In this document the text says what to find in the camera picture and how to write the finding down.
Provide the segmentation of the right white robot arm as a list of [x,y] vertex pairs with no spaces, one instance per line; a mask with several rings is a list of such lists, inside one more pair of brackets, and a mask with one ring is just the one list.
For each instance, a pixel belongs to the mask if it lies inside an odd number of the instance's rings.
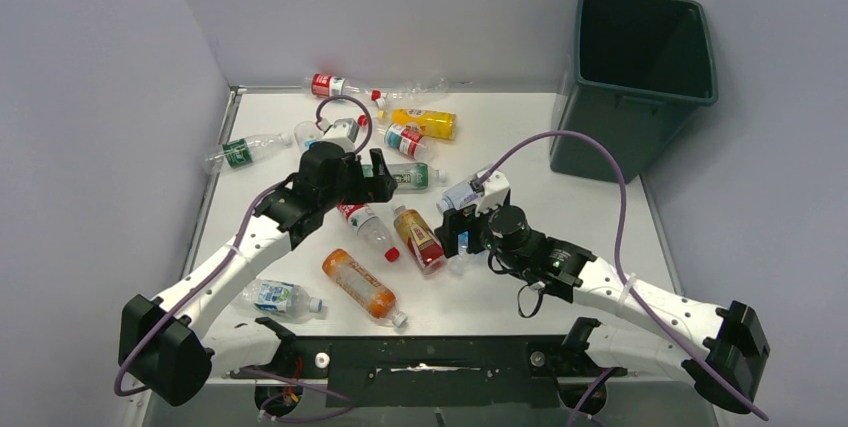
[[692,300],[626,274],[586,248],[529,226],[514,205],[484,211],[443,207],[436,230],[448,256],[468,237],[472,253],[485,252],[495,273],[525,283],[539,298],[607,312],[629,328],[581,317],[562,347],[564,364],[585,374],[599,368],[645,371],[691,385],[705,400],[736,414],[766,414],[755,397],[770,356],[756,311]]

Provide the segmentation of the blue label clear bottle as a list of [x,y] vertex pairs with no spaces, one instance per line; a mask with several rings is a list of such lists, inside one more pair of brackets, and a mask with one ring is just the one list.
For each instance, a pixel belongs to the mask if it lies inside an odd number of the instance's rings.
[[468,247],[469,233],[462,232],[457,236],[457,254],[450,261],[450,272],[455,276],[463,276],[472,261]]

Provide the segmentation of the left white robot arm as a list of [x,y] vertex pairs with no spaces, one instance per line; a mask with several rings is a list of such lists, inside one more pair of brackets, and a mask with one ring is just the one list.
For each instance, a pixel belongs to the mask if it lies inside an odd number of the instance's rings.
[[134,296],[120,321],[119,369],[113,390],[130,397],[151,390],[172,406],[193,398],[207,380],[272,362],[283,330],[254,320],[212,333],[223,310],[265,269],[319,230],[338,205],[386,203],[397,183],[383,153],[361,157],[325,141],[312,144],[297,171],[261,191],[234,236],[171,287],[152,298]]

